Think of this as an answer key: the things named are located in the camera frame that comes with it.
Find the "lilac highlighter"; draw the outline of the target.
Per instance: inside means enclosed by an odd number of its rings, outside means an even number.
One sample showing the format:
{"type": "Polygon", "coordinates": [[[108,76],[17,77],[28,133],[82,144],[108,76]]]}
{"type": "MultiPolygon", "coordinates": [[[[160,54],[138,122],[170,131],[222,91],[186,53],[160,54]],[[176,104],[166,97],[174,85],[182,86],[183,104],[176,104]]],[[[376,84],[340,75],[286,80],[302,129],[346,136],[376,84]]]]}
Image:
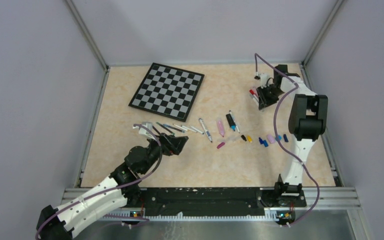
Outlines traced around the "lilac highlighter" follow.
{"type": "Polygon", "coordinates": [[[217,124],[217,129],[218,129],[218,132],[219,134],[224,137],[225,136],[225,128],[224,128],[224,125],[222,123],[222,120],[220,118],[218,118],[216,120],[216,124],[217,124]]]}

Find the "magenta marker cap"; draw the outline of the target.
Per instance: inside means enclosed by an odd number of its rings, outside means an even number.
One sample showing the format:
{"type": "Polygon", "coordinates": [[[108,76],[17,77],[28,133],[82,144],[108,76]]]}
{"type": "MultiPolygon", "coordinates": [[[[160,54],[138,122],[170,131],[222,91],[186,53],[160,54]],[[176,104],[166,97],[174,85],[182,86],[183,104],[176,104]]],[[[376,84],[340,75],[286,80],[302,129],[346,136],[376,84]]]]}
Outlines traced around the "magenta marker cap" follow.
{"type": "Polygon", "coordinates": [[[217,149],[220,149],[221,147],[223,147],[226,143],[225,142],[221,142],[220,144],[217,145],[217,149]]]}

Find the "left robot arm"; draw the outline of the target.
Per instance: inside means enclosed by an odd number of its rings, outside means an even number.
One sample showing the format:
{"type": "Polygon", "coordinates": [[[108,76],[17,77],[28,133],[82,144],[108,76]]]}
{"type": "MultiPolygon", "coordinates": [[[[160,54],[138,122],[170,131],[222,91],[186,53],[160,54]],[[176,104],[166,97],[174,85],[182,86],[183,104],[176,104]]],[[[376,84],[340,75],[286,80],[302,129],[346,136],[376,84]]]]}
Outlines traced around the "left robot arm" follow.
{"type": "Polygon", "coordinates": [[[148,146],[132,147],[124,162],[95,187],[65,204],[46,206],[36,226],[37,240],[72,240],[113,210],[140,202],[139,183],[153,174],[163,156],[178,156],[189,137],[162,133],[148,146]]]}

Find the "blue gel pen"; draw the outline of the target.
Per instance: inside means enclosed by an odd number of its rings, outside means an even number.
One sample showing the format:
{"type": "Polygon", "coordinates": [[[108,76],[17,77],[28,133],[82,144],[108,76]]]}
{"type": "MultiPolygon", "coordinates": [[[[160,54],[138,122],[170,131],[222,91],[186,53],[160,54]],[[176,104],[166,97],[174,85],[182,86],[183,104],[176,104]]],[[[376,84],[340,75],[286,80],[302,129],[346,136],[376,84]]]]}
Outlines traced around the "blue gel pen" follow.
{"type": "Polygon", "coordinates": [[[177,127],[174,127],[174,126],[170,126],[168,124],[163,124],[163,126],[166,127],[166,128],[169,128],[169,129],[181,132],[181,133],[185,133],[185,131],[183,129],[180,129],[180,128],[177,128],[177,127]]]}

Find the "black highlighter blue cap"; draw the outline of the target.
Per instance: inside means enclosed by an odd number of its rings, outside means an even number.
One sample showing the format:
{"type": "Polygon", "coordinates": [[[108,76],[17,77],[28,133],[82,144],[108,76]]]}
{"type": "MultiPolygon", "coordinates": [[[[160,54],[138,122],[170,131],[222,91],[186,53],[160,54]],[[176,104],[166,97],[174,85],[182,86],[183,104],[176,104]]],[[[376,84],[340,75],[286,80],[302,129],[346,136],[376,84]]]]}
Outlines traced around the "black highlighter blue cap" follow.
{"type": "Polygon", "coordinates": [[[229,127],[235,132],[236,131],[236,124],[233,120],[233,117],[230,113],[226,114],[226,120],[228,122],[229,127]]]}

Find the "white marker blue cap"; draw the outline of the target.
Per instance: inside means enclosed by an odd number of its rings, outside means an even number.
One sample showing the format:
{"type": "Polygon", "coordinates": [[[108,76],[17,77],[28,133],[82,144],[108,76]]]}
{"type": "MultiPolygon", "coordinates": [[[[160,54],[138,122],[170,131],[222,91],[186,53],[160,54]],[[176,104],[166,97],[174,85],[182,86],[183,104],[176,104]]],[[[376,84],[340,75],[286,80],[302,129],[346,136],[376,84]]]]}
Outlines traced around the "white marker blue cap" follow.
{"type": "Polygon", "coordinates": [[[199,118],[198,121],[199,121],[199,123],[201,124],[201,127],[204,130],[204,134],[207,136],[208,140],[212,143],[213,142],[212,136],[211,136],[207,126],[205,125],[204,120],[202,118],[199,118]]]}

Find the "white marker red cap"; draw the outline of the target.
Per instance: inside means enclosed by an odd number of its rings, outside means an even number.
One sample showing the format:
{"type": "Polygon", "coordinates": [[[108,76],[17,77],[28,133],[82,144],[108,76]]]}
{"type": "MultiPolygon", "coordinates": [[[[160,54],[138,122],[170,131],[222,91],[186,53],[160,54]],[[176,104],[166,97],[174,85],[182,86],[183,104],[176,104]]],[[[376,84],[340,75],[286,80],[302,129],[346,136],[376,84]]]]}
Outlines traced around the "white marker red cap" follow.
{"type": "Polygon", "coordinates": [[[258,96],[255,94],[255,92],[254,92],[252,89],[250,89],[249,92],[250,92],[250,94],[252,95],[252,97],[253,97],[257,102],[259,102],[259,98],[258,98],[258,96]]]}

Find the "green gel pen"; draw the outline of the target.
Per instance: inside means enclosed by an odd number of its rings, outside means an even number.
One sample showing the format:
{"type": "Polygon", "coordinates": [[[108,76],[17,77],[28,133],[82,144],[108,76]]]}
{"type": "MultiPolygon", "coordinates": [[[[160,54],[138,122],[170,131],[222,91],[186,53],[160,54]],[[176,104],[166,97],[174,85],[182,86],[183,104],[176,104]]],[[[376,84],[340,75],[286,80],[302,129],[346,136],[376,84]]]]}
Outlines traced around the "green gel pen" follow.
{"type": "Polygon", "coordinates": [[[155,122],[157,125],[159,125],[161,128],[163,128],[164,130],[166,130],[168,133],[170,133],[172,136],[175,135],[175,133],[171,130],[169,130],[166,126],[164,126],[163,124],[159,123],[159,122],[155,122]]]}

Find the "lilac highlighter cap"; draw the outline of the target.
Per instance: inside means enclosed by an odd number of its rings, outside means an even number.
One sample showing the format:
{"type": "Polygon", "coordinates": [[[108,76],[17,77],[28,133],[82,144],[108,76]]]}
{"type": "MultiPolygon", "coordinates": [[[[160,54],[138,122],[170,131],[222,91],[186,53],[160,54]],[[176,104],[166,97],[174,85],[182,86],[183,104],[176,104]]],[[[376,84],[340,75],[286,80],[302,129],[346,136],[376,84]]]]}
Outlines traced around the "lilac highlighter cap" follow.
{"type": "Polygon", "coordinates": [[[276,143],[276,139],[275,139],[275,137],[273,135],[268,134],[266,137],[267,137],[267,140],[268,140],[268,142],[270,144],[275,144],[276,143]]]}

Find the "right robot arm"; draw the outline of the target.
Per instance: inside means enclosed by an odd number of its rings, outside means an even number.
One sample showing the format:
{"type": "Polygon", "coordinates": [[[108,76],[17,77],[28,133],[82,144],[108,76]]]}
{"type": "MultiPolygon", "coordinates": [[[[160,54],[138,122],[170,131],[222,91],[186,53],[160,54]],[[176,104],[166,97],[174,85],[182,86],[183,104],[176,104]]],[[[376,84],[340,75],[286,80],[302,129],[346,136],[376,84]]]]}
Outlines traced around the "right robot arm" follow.
{"type": "Polygon", "coordinates": [[[310,90],[296,73],[289,73],[285,64],[274,67],[272,83],[266,73],[256,72],[259,110],[276,105],[279,111],[282,100],[287,96],[293,99],[288,119],[292,150],[289,162],[279,174],[274,186],[273,200],[279,206],[287,206],[302,192],[302,178],[310,150],[327,125],[328,97],[310,90]]]}

